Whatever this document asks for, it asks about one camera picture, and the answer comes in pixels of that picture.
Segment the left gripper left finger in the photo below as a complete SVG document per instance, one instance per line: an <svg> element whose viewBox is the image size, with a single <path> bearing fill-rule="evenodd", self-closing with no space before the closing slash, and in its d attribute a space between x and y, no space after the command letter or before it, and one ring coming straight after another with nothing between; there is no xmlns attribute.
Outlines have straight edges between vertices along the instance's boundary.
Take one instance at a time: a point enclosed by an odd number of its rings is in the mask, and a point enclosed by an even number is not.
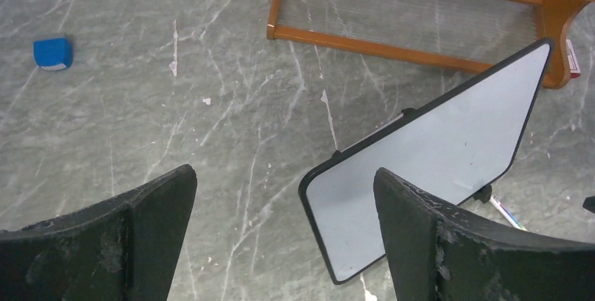
<svg viewBox="0 0 595 301"><path fill-rule="evenodd" d="M73 213L1 233L2 300L166 300L196 196L182 165Z"/></svg>

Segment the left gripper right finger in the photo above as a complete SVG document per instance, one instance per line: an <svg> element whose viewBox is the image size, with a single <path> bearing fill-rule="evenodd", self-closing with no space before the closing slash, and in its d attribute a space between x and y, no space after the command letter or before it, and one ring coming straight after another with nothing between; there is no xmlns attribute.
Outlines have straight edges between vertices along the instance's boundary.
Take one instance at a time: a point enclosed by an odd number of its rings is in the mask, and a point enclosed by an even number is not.
<svg viewBox="0 0 595 301"><path fill-rule="evenodd" d="M515 229L386 168L373 191L399 300L593 300L594 245Z"/></svg>

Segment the red whiteboard marker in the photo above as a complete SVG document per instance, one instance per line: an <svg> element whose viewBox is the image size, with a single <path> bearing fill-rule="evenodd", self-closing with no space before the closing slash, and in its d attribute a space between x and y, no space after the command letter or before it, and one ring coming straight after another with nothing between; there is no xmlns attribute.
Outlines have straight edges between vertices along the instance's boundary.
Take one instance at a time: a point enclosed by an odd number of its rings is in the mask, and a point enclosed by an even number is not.
<svg viewBox="0 0 595 301"><path fill-rule="evenodd" d="M505 208L505 206L496 198L495 195L491 195L489 203L499 212L499 214L514 228L526 231L527 229Z"/></svg>

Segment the whiteboard with black frame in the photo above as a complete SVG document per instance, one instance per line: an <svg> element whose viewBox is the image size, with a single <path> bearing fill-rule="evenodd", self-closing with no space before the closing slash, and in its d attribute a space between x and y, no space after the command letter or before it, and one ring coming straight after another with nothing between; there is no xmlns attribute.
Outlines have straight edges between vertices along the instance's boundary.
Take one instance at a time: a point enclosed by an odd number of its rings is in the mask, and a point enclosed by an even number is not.
<svg viewBox="0 0 595 301"><path fill-rule="evenodd" d="M554 42L539 39L311 169L298 194L331 281L385 256L373 178L386 168L459 205L512 166Z"/></svg>

